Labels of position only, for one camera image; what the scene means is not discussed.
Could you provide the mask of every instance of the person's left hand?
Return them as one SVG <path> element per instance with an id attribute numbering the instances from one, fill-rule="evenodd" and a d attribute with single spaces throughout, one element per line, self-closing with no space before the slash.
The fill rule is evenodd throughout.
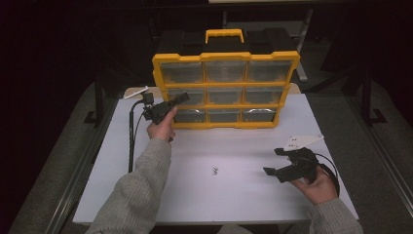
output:
<path id="1" fill-rule="evenodd" d="M 175 137 L 175 132 L 171 126 L 173 117 L 175 116 L 177 107 L 175 106 L 168 114 L 165 119 L 159 124 L 151 123 L 146 131 L 148 132 L 149 138 L 159 138 L 166 142 L 169 142 L 170 138 Z"/>

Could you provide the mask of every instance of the table surface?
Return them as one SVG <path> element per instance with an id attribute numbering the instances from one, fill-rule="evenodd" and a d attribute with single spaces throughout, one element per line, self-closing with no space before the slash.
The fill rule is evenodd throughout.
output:
<path id="1" fill-rule="evenodd" d="M 135 101 L 119 100 L 74 215 L 76 223 L 93 222 L 116 181 L 128 172 L 129 112 Z M 142 111 L 139 106 L 134 113 L 135 123 Z M 135 157 L 149 141 L 145 131 L 148 125 L 145 120 L 139 124 Z M 287 96 L 280 123 L 273 129 L 175 131 L 158 224 L 282 223 L 308 219 L 312 204 L 304 195 L 263 171 L 263 167 L 279 169 L 290 165 L 286 157 L 274 153 L 274 148 L 284 147 L 290 136 L 322 134 L 305 95 Z M 323 139 L 307 147 L 331 159 Z M 324 159 L 319 160 L 329 166 Z M 217 175 L 213 174 L 214 167 L 218 168 Z M 340 177 L 339 180 L 340 197 L 357 217 Z"/>

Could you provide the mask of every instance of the gray sleeve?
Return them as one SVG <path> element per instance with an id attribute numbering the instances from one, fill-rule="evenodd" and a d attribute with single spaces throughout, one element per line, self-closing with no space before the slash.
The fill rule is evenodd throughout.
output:
<path id="1" fill-rule="evenodd" d="M 314 206 L 310 217 L 310 233 L 362 233 L 361 225 L 339 198 Z"/>
<path id="2" fill-rule="evenodd" d="M 170 154 L 169 143 L 152 138 L 135 170 L 116 183 L 87 233 L 149 233 L 167 182 Z"/>

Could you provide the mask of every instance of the cord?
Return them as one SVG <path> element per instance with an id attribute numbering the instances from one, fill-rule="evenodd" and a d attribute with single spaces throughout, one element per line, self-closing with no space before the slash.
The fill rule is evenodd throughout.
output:
<path id="1" fill-rule="evenodd" d="M 331 160 L 329 160 L 329 159 L 328 159 L 327 157 L 325 157 L 324 155 L 321 155 L 321 154 L 316 154 L 316 155 L 321 156 L 321 157 L 323 157 L 324 159 L 326 159 L 326 160 L 331 164 L 331 166 L 333 166 L 333 168 L 334 168 L 334 173 L 335 173 L 336 177 L 338 177 L 337 168 L 335 167 L 335 165 L 333 164 L 333 162 L 331 162 Z"/>
<path id="2" fill-rule="evenodd" d="M 135 102 L 134 105 L 131 107 L 131 111 L 130 111 L 130 130 L 129 130 L 130 132 L 130 159 L 129 159 L 129 169 L 128 169 L 129 173 L 131 173 L 131 171 L 133 170 L 133 154 L 134 154 L 135 135 L 136 135 L 137 125 L 139 125 L 139 122 L 140 122 L 140 117 L 139 117 L 139 122 L 136 125 L 136 130 L 133 133 L 133 110 L 138 104 L 143 103 L 144 101 L 145 99 L 141 99 Z"/>
<path id="3" fill-rule="evenodd" d="M 307 161 L 307 162 L 310 162 L 310 163 L 313 163 L 313 164 L 318 164 L 318 163 L 319 163 L 319 162 L 317 162 L 317 161 L 313 161 L 313 160 L 311 160 L 311 159 L 303 158 L 303 157 L 297 157 L 297 159 L 303 160 L 303 161 Z"/>

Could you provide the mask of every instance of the person's right hand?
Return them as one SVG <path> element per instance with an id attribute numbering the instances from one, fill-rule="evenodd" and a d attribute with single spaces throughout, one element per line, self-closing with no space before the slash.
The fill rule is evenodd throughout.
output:
<path id="1" fill-rule="evenodd" d="M 175 132 L 173 131 L 171 123 L 173 122 L 173 117 L 175 116 L 176 111 L 177 107 L 175 106 L 159 125 L 151 123 L 146 129 L 149 138 L 159 138 L 166 142 L 169 142 L 171 138 L 174 138 Z"/>
<path id="2" fill-rule="evenodd" d="M 317 166 L 316 181 L 309 184 L 307 179 L 304 178 L 304 180 L 305 182 L 295 179 L 290 183 L 297 187 L 314 205 L 338 198 L 333 181 L 320 166 Z"/>

